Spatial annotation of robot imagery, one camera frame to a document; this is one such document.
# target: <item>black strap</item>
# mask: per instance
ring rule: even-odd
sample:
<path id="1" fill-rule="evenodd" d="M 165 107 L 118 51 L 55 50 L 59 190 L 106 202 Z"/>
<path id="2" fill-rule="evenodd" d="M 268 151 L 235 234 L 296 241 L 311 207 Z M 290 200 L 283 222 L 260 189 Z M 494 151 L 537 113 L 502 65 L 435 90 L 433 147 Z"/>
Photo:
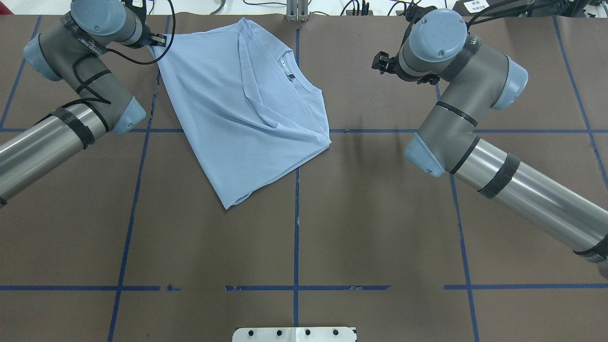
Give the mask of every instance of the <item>black strap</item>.
<path id="1" fill-rule="evenodd" d="M 91 76 L 88 80 L 82 83 L 78 88 L 76 88 L 76 94 L 80 94 L 80 92 L 85 89 L 88 85 L 98 80 L 101 76 L 111 74 L 110 70 L 105 69 L 104 71 L 100 71 L 95 75 Z"/>
<path id="2" fill-rule="evenodd" d="M 509 184 L 511 179 L 513 179 L 513 175 L 517 172 L 520 163 L 521 160 L 519 160 L 518 157 L 507 154 L 505 162 L 502 163 L 502 166 L 498 172 L 496 172 L 494 178 L 478 192 L 487 198 L 493 198 L 498 195 L 499 192 Z"/>
<path id="3" fill-rule="evenodd" d="M 440 77 L 448 82 L 453 81 L 456 76 L 465 68 L 473 56 L 482 46 L 482 40 L 478 36 L 470 33 L 465 42 L 465 46 L 454 57 L 452 62 L 441 72 Z"/>
<path id="4" fill-rule="evenodd" d="M 76 38 L 77 41 L 86 46 L 94 54 L 101 56 L 108 51 L 103 45 L 99 44 L 99 42 L 93 39 L 93 37 L 91 37 L 85 30 L 78 26 L 76 21 L 74 21 L 72 18 L 71 12 L 67 12 L 61 17 L 61 24 L 72 35 L 72 37 Z"/>
<path id="5" fill-rule="evenodd" d="M 84 149 L 95 144 L 95 137 L 88 126 L 85 126 L 79 118 L 77 118 L 69 110 L 59 107 L 49 115 L 53 115 L 63 121 L 69 128 L 76 133 L 82 142 Z"/>
<path id="6" fill-rule="evenodd" d="M 435 105 L 443 107 L 451 112 L 454 112 L 454 114 L 462 117 L 464 120 L 467 120 L 471 125 L 473 125 L 473 127 L 477 127 L 477 120 L 473 119 L 470 115 L 466 114 L 462 110 L 459 110 L 458 108 L 456 108 L 452 105 L 448 105 L 447 103 L 445 103 L 443 101 L 437 101 L 437 103 Z"/>
<path id="7" fill-rule="evenodd" d="M 106 133 L 109 132 L 110 127 L 108 126 L 108 122 L 106 121 L 106 118 L 103 117 L 103 115 L 99 112 L 99 110 L 95 108 L 95 106 L 91 105 L 89 102 L 85 102 L 85 105 L 89 107 L 89 109 L 92 110 L 95 115 L 97 115 L 97 118 L 99 118 L 99 121 L 102 122 L 103 127 L 106 129 Z"/>
<path id="8" fill-rule="evenodd" d="M 597 263 L 608 259 L 608 235 L 598 242 L 593 248 L 590 248 L 582 252 L 574 252 L 577 255 L 582 256 L 589 262 Z"/>
<path id="9" fill-rule="evenodd" d="M 454 166 L 454 168 L 450 171 L 451 174 L 455 175 L 456 172 L 458 172 L 458 170 L 460 169 L 462 164 L 465 163 L 466 158 L 468 158 L 471 155 L 471 153 L 473 152 L 473 150 L 475 150 L 475 148 L 477 147 L 477 143 L 479 143 L 478 136 L 475 137 L 475 140 L 473 140 L 473 143 L 471 144 L 471 146 L 469 146 L 469 149 L 462 156 L 462 158 L 460 158 L 460 160 L 458 161 L 458 164 L 456 164 L 456 166 Z"/>

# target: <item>folded cloth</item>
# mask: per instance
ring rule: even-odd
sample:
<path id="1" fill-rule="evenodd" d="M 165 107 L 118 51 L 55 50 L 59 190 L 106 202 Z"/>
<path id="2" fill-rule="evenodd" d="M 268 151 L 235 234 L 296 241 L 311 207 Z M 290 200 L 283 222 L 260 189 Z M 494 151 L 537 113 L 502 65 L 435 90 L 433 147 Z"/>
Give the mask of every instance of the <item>folded cloth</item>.
<path id="1" fill-rule="evenodd" d="M 243 18 L 173 38 L 158 62 L 162 79 L 224 208 L 329 147 L 321 90 L 270 32 Z M 164 49 L 152 47 L 153 55 Z"/>

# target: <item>blue end cap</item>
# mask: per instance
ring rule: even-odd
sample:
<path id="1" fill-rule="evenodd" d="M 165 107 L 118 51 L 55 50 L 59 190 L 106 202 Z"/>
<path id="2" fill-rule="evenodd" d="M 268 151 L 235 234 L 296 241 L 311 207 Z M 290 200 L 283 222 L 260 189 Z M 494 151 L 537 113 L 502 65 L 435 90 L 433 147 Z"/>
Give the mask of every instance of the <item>blue end cap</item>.
<path id="1" fill-rule="evenodd" d="M 126 106 L 125 112 L 116 123 L 116 126 L 114 126 L 112 129 L 112 132 L 118 135 L 123 135 L 145 118 L 146 111 L 142 108 L 139 102 L 137 102 L 135 97 L 133 97 L 129 102 L 129 105 Z"/>
<path id="2" fill-rule="evenodd" d="M 492 106 L 495 110 L 502 110 L 510 106 L 513 101 L 522 93 L 528 84 L 528 72 L 521 65 L 515 63 L 511 57 L 509 59 L 509 71 L 506 74 L 505 87 L 502 89 L 500 97 Z"/>
<path id="3" fill-rule="evenodd" d="M 72 0 L 70 11 L 78 26 L 98 36 L 112 35 L 126 22 L 126 11 L 119 0 Z"/>
<path id="4" fill-rule="evenodd" d="M 467 29 L 464 19 L 455 11 L 433 10 L 413 27 L 410 49 L 423 61 L 436 63 L 448 60 L 462 50 Z"/>
<path id="5" fill-rule="evenodd" d="M 51 81 L 60 81 L 61 77 L 50 68 L 46 62 L 42 49 L 40 48 L 40 41 L 38 37 L 30 40 L 29 43 L 23 48 L 23 56 L 26 58 L 27 64 L 31 65 L 34 70 L 38 71 L 42 76 Z"/>
<path id="6" fill-rule="evenodd" d="M 435 158 L 418 133 L 414 134 L 414 138 L 406 148 L 405 155 L 412 164 L 433 177 L 439 177 L 445 172 L 439 160 Z"/>

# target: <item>white mounting plate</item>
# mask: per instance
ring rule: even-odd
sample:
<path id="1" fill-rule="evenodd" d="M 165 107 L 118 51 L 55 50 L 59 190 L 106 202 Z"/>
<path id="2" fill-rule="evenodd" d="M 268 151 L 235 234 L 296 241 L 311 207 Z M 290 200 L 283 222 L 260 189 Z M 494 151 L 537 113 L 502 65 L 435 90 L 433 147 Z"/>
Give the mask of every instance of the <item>white mounting plate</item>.
<path id="1" fill-rule="evenodd" d="M 357 342 L 356 331 L 350 327 L 240 328 L 232 342 Z"/>

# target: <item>white sticker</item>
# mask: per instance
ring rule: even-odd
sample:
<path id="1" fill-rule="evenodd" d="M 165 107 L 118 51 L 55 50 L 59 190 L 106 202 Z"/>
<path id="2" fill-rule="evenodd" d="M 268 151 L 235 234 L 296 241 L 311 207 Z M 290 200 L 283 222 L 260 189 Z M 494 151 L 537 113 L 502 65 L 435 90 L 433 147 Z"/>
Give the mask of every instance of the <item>white sticker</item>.
<path id="1" fill-rule="evenodd" d="M 486 0 L 473 0 L 465 2 L 464 5 L 469 13 L 481 12 L 483 9 L 490 6 Z"/>

